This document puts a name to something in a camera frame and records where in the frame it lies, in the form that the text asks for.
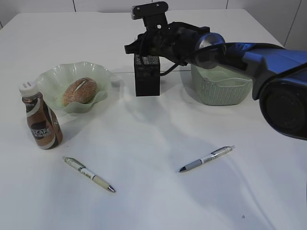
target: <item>white table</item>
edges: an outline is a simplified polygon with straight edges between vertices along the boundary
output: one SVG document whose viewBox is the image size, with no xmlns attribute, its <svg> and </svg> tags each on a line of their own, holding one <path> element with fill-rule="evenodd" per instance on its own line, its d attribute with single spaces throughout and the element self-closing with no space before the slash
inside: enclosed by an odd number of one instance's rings
<svg viewBox="0 0 307 230">
<path fill-rule="evenodd" d="M 167 16 L 211 26 L 229 42 L 278 44 L 244 10 Z M 0 31 L 0 229 L 305 230 L 307 142 L 275 132 L 251 96 L 235 106 L 199 103 L 189 71 L 163 77 L 161 96 L 135 97 L 132 55 L 123 46 L 142 31 L 142 21 L 128 13 L 94 12 L 19 14 Z M 59 117 L 63 143 L 40 150 L 26 127 L 18 85 L 83 60 L 122 72 L 112 80 L 108 105 Z M 236 149 L 177 173 L 227 145 Z M 78 174 L 63 155 L 117 192 Z"/>
</svg>

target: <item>pen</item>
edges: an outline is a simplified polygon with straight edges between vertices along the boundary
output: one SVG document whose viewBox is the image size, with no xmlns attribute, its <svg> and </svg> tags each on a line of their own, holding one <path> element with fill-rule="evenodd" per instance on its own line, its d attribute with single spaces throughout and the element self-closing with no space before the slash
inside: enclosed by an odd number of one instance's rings
<svg viewBox="0 0 307 230">
<path fill-rule="evenodd" d="M 99 176 L 97 176 L 91 170 L 87 169 L 83 164 L 78 162 L 76 159 L 70 158 L 70 157 L 63 157 L 63 160 L 68 165 L 70 165 L 72 168 L 78 170 L 83 175 L 85 175 L 86 177 L 88 177 L 89 179 L 94 181 L 97 185 L 103 187 L 104 189 L 106 189 L 106 190 L 108 190 L 108 191 L 110 191 L 112 193 L 115 192 L 115 189 L 108 182 L 106 182 L 104 179 L 102 179 Z"/>
<path fill-rule="evenodd" d="M 228 146 L 228 147 L 222 147 L 212 153 L 210 153 L 208 156 L 205 156 L 203 158 L 200 158 L 196 161 L 193 161 L 191 162 L 190 164 L 187 164 L 185 166 L 183 166 L 181 169 L 179 169 L 178 172 L 182 173 L 182 172 L 185 172 L 185 171 L 189 171 L 191 169 L 194 169 L 204 163 L 207 163 L 209 161 L 212 161 L 214 160 L 215 158 L 218 158 L 220 156 L 223 156 L 225 155 L 226 153 L 230 152 L 231 150 L 233 150 L 235 148 L 235 146 Z"/>
</svg>

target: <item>green basket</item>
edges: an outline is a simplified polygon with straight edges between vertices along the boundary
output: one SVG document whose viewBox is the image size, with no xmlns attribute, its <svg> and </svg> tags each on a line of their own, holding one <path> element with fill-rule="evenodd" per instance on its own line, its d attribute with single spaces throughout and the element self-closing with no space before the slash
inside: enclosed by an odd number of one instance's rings
<svg viewBox="0 0 307 230">
<path fill-rule="evenodd" d="M 222 67 L 203 69 L 191 65 L 194 88 L 207 105 L 234 105 L 242 102 L 252 88 L 252 79 Z"/>
</svg>

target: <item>bottle cap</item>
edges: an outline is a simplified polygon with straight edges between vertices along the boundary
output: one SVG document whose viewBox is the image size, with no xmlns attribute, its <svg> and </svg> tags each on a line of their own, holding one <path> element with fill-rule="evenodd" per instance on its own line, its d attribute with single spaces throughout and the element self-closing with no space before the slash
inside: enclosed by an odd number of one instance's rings
<svg viewBox="0 0 307 230">
<path fill-rule="evenodd" d="M 38 93 L 38 87 L 35 81 L 27 81 L 19 86 L 22 97 L 31 97 Z"/>
</svg>

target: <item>bread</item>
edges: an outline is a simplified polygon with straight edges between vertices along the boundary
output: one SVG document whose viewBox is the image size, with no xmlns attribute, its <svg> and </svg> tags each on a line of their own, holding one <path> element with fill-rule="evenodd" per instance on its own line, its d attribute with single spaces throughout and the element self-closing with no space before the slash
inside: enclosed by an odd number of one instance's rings
<svg viewBox="0 0 307 230">
<path fill-rule="evenodd" d="M 97 83 L 91 78 L 81 78 L 68 87 L 63 95 L 63 106 L 71 102 L 85 104 L 96 95 Z"/>
</svg>

